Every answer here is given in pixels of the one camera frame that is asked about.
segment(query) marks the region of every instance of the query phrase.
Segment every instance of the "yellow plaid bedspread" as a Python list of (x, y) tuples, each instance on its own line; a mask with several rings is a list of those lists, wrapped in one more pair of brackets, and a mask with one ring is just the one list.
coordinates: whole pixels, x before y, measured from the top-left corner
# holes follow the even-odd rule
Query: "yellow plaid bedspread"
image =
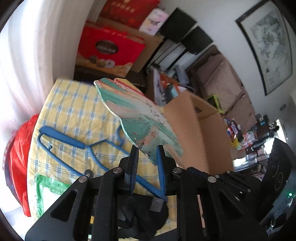
[[(35, 220), (37, 219), (36, 174), (66, 184), (71, 184), (78, 178), (40, 148), (37, 143), (39, 129), (42, 126), (50, 126), (88, 145), (102, 139), (116, 143), (116, 130), (119, 125), (119, 119), (104, 106), (94, 85), (65, 79), (56, 81), (39, 115), (28, 158), (28, 199), (31, 215)], [(52, 145), (51, 152), (80, 173), (84, 173), (86, 169), (92, 170), (95, 176), (105, 173), (93, 161), (87, 150), (78, 149), (47, 136), (42, 136), (41, 141), (47, 147)], [(126, 137), (123, 149), (129, 152), (131, 147), (132, 143)], [(121, 158), (126, 156), (107, 143), (93, 147), (93, 151), (97, 159), (109, 169), (118, 166)], [(157, 167), (142, 152), (139, 154), (138, 175), (159, 188)], [(138, 183), (135, 192), (150, 195)], [(175, 196), (169, 197), (168, 208), (169, 219), (157, 235), (176, 228)]]

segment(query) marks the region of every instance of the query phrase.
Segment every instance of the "white wall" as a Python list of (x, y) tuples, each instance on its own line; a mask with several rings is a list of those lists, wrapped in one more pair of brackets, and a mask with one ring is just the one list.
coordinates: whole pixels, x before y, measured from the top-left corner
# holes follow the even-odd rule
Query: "white wall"
[(280, 122), (286, 135), (287, 144), (296, 154), (296, 104), (292, 98), (289, 98), (287, 107), (282, 111)]
[[(288, 104), (290, 94), (296, 88), (296, 73), (276, 90), (265, 96), (261, 76), (253, 53), (235, 20), (260, 0), (162, 0), (161, 6), (169, 14), (179, 7), (198, 21), (198, 25), (213, 39), (221, 53), (229, 60), (241, 78), (256, 113), (267, 114), (270, 120), (281, 115), (279, 108)], [(290, 34), (294, 72), (296, 71), (296, 36), (287, 25)], [(163, 69), (183, 51), (178, 48), (167, 57)], [(188, 67), (197, 57), (186, 54), (178, 64)]]

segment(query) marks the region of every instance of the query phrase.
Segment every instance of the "cardboard box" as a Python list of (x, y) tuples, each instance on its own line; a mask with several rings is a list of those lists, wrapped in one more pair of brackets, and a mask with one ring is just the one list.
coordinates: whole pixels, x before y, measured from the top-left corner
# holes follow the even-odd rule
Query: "cardboard box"
[(142, 38), (86, 23), (78, 46), (76, 64), (124, 78), (144, 48)]
[(211, 175), (233, 170), (230, 138), (216, 108), (185, 91), (169, 102), (164, 112), (184, 150), (181, 160), (176, 160), (178, 165)]
[(150, 36), (149, 34), (142, 33), (135, 28), (131, 28), (122, 23), (118, 23), (102, 17), (99, 17), (97, 19), (96, 25), (110, 27), (121, 32), (127, 32), (130, 35), (134, 35), (136, 37), (144, 39), (146, 46), (137, 58), (137, 60), (133, 63), (133, 66), (131, 68), (131, 71), (134, 71), (136, 73), (139, 73), (141, 71), (145, 63), (149, 60), (156, 48), (163, 41), (163, 37), (159, 34), (156, 34), (155, 36)]

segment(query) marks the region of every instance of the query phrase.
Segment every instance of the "sofa cushion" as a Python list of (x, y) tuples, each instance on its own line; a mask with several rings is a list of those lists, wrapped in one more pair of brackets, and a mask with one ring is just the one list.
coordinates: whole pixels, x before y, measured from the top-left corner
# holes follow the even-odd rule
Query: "sofa cushion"
[(241, 88), (237, 84), (227, 60), (223, 60), (216, 68), (206, 82), (205, 89), (208, 95), (218, 95), (224, 112), (227, 112), (233, 106), (241, 93)]
[(234, 119), (235, 123), (241, 126), (242, 133), (247, 133), (257, 123), (257, 120), (251, 100), (246, 90), (243, 87), (242, 89), (243, 94), (241, 98), (233, 105), (226, 116)]
[(222, 54), (211, 56), (208, 61), (197, 70), (197, 75), (202, 84), (208, 81), (223, 60), (224, 56)]

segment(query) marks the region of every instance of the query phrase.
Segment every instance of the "brown cardboard box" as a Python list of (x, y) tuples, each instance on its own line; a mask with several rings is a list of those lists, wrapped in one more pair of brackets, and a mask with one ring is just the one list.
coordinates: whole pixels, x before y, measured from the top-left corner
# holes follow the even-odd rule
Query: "brown cardboard box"
[(149, 58), (152, 56), (153, 52), (156, 50), (156, 48), (159, 46), (159, 44), (163, 41), (163, 37), (159, 34), (155, 36), (151, 36), (146, 33), (142, 33), (139, 30), (135, 28), (128, 27), (127, 25), (124, 25), (122, 23), (118, 23), (109, 19), (105, 19), (102, 17), (99, 17), (96, 21), (96, 24), (99, 26), (106, 26), (111, 27), (113, 29), (127, 32), (131, 35), (143, 38), (145, 41), (145, 48), (137, 58), (137, 60), (133, 63), (133, 66), (131, 68), (131, 71), (134, 71), (136, 73), (139, 73), (141, 69), (144, 67), (145, 63), (149, 60)]
[(211, 175), (233, 170), (230, 139), (216, 108), (185, 91), (169, 102), (164, 112), (184, 150), (176, 161), (182, 168), (195, 167)]

